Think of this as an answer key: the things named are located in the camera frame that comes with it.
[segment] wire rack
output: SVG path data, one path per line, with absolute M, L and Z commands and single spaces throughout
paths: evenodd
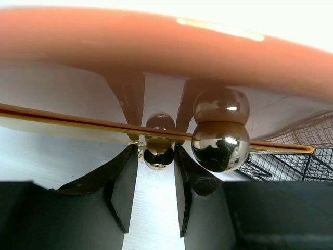
M 333 148 L 311 154 L 251 154 L 237 170 L 257 181 L 333 181 Z

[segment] black wire basket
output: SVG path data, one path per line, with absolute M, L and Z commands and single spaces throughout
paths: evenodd
M 333 148 L 311 154 L 251 154 L 238 168 L 257 181 L 333 181 Z

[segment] wire mesh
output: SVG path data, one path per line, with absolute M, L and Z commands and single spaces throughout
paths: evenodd
M 257 181 L 333 181 L 333 148 L 311 154 L 251 154 L 238 169 Z

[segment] metal grid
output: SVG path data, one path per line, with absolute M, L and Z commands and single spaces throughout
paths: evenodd
M 251 154 L 237 170 L 257 181 L 333 181 L 333 148 L 312 154 Z

